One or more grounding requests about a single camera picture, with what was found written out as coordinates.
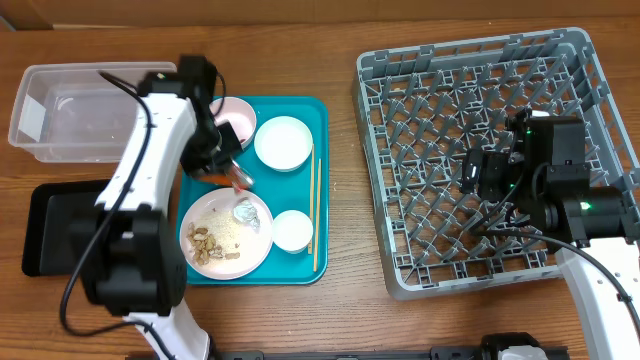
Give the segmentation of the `white bowl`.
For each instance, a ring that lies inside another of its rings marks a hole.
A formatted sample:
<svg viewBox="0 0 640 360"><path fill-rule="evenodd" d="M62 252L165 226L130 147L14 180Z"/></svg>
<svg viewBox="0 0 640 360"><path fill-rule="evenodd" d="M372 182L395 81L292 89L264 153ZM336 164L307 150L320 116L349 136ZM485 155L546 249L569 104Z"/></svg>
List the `white bowl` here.
<svg viewBox="0 0 640 360"><path fill-rule="evenodd" d="M310 129L291 116L278 116L266 121L258 128L253 143L259 160L279 172L299 168L313 148Z"/></svg>

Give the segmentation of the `pink dinner plate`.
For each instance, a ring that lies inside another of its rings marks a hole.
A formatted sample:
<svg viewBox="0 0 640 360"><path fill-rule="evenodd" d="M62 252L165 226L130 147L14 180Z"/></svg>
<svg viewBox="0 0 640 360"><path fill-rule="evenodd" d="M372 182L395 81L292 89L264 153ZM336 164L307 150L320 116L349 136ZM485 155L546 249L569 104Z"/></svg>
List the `pink dinner plate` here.
<svg viewBox="0 0 640 360"><path fill-rule="evenodd" d="M210 211L230 211L233 215L233 208L244 198L248 198L257 208L260 229L254 231L244 225L247 230L241 238L241 257L206 266L197 265L191 259L190 245L186 239L188 224ZM200 197L186 211L178 232L179 245L187 263L197 274L212 280L234 280L253 272L266 260L273 245L272 223L273 217L268 206L257 195L246 190L237 192L232 188L220 188Z"/></svg>

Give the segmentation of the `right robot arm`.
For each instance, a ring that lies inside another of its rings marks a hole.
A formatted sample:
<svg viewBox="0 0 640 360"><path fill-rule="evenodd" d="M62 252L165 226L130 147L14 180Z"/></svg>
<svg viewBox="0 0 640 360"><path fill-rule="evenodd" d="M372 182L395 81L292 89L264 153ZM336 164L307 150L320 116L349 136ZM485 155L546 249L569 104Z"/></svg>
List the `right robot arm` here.
<svg viewBox="0 0 640 360"><path fill-rule="evenodd" d="M460 190L526 221L469 229L479 237L529 239L553 252L579 313L593 359L639 356L639 228L616 186L594 187L586 158L586 126L577 116L525 109L510 117L506 152L470 149Z"/></svg>

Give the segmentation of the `foil ball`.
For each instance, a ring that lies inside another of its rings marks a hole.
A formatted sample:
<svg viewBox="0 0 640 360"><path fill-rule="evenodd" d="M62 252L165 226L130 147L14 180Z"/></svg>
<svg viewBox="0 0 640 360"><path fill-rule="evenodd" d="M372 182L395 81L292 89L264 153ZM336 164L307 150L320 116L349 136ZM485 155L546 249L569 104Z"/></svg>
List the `foil ball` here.
<svg viewBox="0 0 640 360"><path fill-rule="evenodd" d="M240 200L233 208L233 217L240 224L249 226L254 231L260 229L260 219L257 208L248 198Z"/></svg>

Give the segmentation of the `pink bowl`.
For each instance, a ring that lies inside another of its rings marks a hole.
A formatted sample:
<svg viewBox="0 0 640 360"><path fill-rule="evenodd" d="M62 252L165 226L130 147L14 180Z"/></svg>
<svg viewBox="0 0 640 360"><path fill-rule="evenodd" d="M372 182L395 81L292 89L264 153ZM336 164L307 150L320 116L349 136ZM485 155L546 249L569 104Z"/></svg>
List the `pink bowl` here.
<svg viewBox="0 0 640 360"><path fill-rule="evenodd" d="M216 99L209 107L214 115L214 123L217 126L229 123L242 149L246 149L251 144L257 129L257 115L254 108L238 97Z"/></svg>

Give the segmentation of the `white cup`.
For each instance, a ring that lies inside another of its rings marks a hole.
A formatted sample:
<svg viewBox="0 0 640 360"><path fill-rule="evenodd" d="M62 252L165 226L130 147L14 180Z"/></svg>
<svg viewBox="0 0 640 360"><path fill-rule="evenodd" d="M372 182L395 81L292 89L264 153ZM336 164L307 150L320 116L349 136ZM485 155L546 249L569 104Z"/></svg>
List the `white cup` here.
<svg viewBox="0 0 640 360"><path fill-rule="evenodd" d="M273 220L272 240L281 250L298 254L308 247L314 229L311 219L297 210L287 210Z"/></svg>

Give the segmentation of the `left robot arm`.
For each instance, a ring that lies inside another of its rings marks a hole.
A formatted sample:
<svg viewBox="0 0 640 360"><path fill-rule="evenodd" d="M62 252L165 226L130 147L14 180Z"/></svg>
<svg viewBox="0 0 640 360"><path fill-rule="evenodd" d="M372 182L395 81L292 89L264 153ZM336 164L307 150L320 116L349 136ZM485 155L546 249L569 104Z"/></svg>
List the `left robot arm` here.
<svg viewBox="0 0 640 360"><path fill-rule="evenodd" d="M168 204L177 169L221 175L235 190L254 183L234 160L242 145L232 125L210 107L224 77L203 55L183 55L176 71L148 72L137 84L100 75L136 101L136 120L113 177L69 225L76 265L60 324L76 337L132 326L160 359L217 359L184 298L187 262Z"/></svg>

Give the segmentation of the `peanuts and rice scraps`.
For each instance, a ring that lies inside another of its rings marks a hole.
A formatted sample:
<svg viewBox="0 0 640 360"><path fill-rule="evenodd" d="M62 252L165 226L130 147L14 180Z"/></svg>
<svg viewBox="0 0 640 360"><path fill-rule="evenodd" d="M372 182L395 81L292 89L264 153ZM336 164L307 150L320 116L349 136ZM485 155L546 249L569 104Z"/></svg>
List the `peanuts and rice scraps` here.
<svg viewBox="0 0 640 360"><path fill-rule="evenodd" d="M246 230L230 211L203 214L187 227L191 259L199 266L239 259Z"/></svg>

